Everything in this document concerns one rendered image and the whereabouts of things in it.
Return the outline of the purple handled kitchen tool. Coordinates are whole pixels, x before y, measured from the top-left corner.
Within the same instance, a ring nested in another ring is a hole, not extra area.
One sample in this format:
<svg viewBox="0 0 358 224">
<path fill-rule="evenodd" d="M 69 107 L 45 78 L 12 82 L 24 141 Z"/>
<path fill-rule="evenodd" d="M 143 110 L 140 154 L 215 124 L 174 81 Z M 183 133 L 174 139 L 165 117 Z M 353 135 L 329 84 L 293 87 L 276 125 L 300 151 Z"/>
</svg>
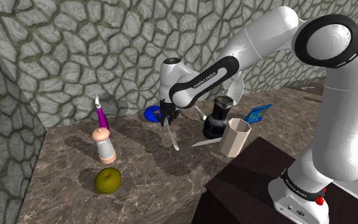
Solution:
<svg viewBox="0 0 358 224">
<path fill-rule="evenodd" d="M 107 122 L 107 117 L 106 117 L 106 115 L 104 114 L 104 112 L 102 110 L 102 106 L 100 104 L 100 99 L 99 99 L 98 94 L 95 95 L 95 108 L 97 110 L 97 116 L 98 116 L 98 119 L 99 119 L 100 127 L 104 127 L 107 130 L 109 130 L 109 124 Z"/>
</svg>

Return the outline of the green apple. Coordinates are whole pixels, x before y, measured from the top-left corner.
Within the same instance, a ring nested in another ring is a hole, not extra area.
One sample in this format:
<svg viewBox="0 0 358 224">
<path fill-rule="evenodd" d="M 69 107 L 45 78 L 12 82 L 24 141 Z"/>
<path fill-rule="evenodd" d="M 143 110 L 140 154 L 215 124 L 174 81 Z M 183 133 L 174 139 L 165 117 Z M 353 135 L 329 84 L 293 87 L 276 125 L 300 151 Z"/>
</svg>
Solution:
<svg viewBox="0 0 358 224">
<path fill-rule="evenodd" d="M 101 194 L 114 193 L 120 185 L 121 172 L 112 167 L 101 170 L 94 180 L 94 187 Z"/>
</svg>

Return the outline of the white handled utensil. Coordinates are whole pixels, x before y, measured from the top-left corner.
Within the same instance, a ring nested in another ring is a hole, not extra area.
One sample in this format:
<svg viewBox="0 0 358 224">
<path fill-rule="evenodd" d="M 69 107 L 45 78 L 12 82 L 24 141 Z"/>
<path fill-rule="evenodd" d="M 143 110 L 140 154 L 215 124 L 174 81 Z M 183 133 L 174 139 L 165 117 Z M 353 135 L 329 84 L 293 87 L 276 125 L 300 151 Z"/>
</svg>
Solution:
<svg viewBox="0 0 358 224">
<path fill-rule="evenodd" d="M 199 109 L 198 106 L 194 106 L 196 112 L 198 113 L 199 117 L 205 121 L 205 119 L 207 118 L 207 116 Z"/>
</svg>

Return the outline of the blue bowl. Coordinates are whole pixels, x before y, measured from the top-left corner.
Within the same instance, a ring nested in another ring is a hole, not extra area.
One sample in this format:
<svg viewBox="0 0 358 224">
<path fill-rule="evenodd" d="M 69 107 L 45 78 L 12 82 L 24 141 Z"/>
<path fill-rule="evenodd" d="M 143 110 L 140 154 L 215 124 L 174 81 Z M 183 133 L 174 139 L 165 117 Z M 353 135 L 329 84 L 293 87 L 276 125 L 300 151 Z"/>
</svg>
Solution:
<svg viewBox="0 0 358 224">
<path fill-rule="evenodd" d="M 150 106 L 146 108 L 144 111 L 145 119 L 150 122 L 155 122 L 155 123 L 159 122 L 159 118 L 161 117 L 159 109 L 160 109 L 159 106 Z"/>
</svg>

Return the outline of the blue patterned notebook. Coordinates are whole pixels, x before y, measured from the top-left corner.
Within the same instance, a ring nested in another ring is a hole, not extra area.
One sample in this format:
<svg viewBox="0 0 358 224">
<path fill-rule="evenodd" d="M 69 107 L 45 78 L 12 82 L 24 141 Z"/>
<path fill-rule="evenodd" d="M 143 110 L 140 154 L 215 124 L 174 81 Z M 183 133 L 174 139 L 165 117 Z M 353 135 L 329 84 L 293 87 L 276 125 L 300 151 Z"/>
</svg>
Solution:
<svg viewBox="0 0 358 224">
<path fill-rule="evenodd" d="M 263 119 L 266 111 L 270 107 L 272 107 L 271 104 L 255 107 L 249 112 L 249 114 L 244 118 L 244 120 L 249 124 L 260 122 Z"/>
</svg>

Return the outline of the black vase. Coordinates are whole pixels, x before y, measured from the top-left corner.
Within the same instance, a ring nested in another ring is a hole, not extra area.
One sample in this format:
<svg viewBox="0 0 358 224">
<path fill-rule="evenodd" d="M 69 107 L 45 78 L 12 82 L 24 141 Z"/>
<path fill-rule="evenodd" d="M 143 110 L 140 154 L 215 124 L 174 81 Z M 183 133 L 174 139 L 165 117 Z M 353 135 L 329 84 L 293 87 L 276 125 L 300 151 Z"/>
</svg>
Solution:
<svg viewBox="0 0 358 224">
<path fill-rule="evenodd" d="M 207 139 L 222 137 L 227 124 L 227 115 L 233 107 L 233 99 L 227 95 L 218 95 L 214 99 L 212 113 L 203 123 L 202 133 Z"/>
</svg>

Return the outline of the beige octagonal cup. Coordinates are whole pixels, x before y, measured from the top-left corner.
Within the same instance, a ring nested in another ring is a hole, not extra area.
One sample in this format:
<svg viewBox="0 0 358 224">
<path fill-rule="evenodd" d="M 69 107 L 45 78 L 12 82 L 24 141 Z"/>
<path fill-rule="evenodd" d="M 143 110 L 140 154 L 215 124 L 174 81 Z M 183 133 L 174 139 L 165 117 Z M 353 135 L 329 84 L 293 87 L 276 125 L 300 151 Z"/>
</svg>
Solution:
<svg viewBox="0 0 358 224">
<path fill-rule="evenodd" d="M 235 158 L 251 132 L 250 125 L 241 118 L 232 118 L 228 121 L 222 139 L 220 140 L 221 153 L 228 158 Z"/>
</svg>

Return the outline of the pink and white pepper grinder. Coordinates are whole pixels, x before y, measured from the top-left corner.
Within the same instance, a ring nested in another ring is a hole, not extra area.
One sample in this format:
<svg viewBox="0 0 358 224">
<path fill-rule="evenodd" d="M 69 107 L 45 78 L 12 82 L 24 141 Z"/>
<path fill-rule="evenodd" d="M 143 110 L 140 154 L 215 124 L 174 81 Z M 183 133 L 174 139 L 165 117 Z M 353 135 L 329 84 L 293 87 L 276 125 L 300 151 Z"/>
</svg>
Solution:
<svg viewBox="0 0 358 224">
<path fill-rule="evenodd" d="M 116 160 L 116 151 L 109 136 L 109 130 L 104 127 L 99 127 L 92 132 L 92 138 L 97 143 L 97 151 L 103 164 L 111 164 Z"/>
</svg>

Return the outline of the silver knife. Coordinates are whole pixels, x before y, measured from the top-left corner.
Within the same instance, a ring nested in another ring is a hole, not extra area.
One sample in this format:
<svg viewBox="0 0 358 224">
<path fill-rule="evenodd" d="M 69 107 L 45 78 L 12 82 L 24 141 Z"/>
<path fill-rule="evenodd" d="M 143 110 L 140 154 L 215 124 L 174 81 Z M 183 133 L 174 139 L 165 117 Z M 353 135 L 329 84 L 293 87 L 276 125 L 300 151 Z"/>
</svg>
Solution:
<svg viewBox="0 0 358 224">
<path fill-rule="evenodd" d="M 202 146 L 202 145 L 206 145 L 206 144 L 217 143 L 217 142 L 220 142 L 221 139 L 222 139 L 222 137 L 215 138 L 215 139 L 208 139 L 208 140 L 200 141 L 200 142 L 198 142 L 198 143 L 193 144 L 191 147 L 196 147 L 196 146 Z"/>
</svg>

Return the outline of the dark robot stand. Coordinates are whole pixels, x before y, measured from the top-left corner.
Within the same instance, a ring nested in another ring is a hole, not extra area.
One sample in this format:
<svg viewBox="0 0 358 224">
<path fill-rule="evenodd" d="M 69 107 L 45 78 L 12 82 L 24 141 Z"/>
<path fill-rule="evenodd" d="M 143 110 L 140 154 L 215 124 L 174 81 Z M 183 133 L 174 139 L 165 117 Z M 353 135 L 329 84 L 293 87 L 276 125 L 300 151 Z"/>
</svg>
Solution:
<svg viewBox="0 0 358 224">
<path fill-rule="evenodd" d="M 207 183 L 191 224 L 358 224 L 358 199 L 328 177 L 351 177 L 349 161 L 320 145 L 293 158 L 256 138 Z"/>
</svg>

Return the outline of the thin silver utensil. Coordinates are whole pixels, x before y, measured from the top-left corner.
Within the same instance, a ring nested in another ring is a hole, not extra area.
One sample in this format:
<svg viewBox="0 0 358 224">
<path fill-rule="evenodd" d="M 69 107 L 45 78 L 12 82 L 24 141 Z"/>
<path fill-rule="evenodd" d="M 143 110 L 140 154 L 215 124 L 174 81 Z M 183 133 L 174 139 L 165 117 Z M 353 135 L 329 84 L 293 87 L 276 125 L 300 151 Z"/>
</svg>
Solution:
<svg viewBox="0 0 358 224">
<path fill-rule="evenodd" d="M 179 147 L 178 147 L 177 141 L 176 141 L 176 139 L 175 139 L 175 137 L 174 137 L 174 135 L 173 135 L 173 133 L 172 133 L 172 131 L 171 131 L 169 125 L 167 126 L 167 130 L 168 130 L 168 132 L 169 132 L 169 135 L 170 135 L 172 144 L 173 144 L 173 146 L 174 146 L 174 149 L 175 149 L 176 151 L 179 151 Z"/>
</svg>

